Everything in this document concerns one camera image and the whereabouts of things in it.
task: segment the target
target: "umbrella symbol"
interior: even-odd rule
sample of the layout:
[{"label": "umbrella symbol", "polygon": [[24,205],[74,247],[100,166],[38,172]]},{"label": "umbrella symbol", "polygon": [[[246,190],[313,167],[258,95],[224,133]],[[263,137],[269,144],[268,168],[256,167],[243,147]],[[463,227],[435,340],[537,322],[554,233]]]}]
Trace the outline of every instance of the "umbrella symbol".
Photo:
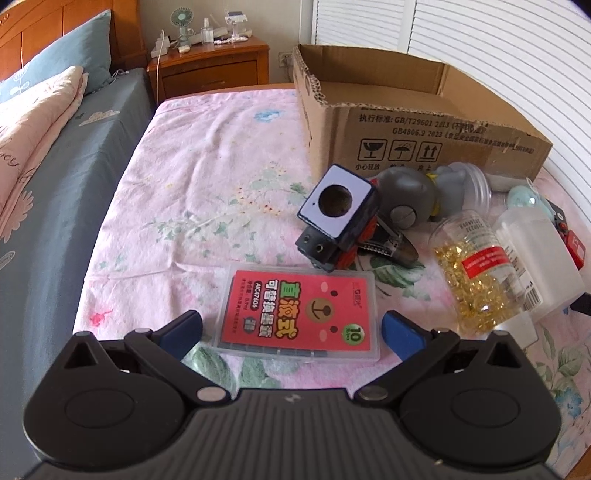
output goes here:
[{"label": "umbrella symbol", "polygon": [[410,148],[408,148],[406,145],[400,145],[399,147],[394,148],[394,151],[398,152],[397,159],[399,159],[402,157],[402,152],[410,152]]}]

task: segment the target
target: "wooden nightstand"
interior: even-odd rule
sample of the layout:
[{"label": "wooden nightstand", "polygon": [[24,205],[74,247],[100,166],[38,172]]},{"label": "wooden nightstand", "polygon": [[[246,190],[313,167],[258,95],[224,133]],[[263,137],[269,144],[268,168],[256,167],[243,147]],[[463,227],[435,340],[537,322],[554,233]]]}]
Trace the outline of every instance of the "wooden nightstand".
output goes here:
[{"label": "wooden nightstand", "polygon": [[[148,64],[148,75],[156,98],[156,66]],[[256,37],[225,45],[194,45],[180,54],[169,48],[160,57],[159,103],[172,97],[227,87],[269,83],[269,45]]]}]

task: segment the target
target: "wooden bed frame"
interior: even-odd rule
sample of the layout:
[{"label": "wooden bed frame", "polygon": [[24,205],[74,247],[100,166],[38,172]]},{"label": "wooden bed frame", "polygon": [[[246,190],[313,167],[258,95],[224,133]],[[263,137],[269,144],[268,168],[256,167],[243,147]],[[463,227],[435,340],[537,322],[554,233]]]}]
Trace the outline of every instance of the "wooden bed frame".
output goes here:
[{"label": "wooden bed frame", "polygon": [[147,65],[139,0],[24,0],[0,14],[0,81],[104,10],[111,10],[111,70]]}]

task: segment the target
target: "pillow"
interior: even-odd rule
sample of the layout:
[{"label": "pillow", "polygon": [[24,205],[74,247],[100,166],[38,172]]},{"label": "pillow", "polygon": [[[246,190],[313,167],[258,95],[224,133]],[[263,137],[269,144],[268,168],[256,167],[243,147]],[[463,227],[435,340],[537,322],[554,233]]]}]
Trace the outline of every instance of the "pillow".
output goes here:
[{"label": "pillow", "polygon": [[111,11],[105,10],[35,55],[12,77],[0,83],[0,103],[57,75],[72,65],[88,73],[86,93],[111,83],[109,29]]}]

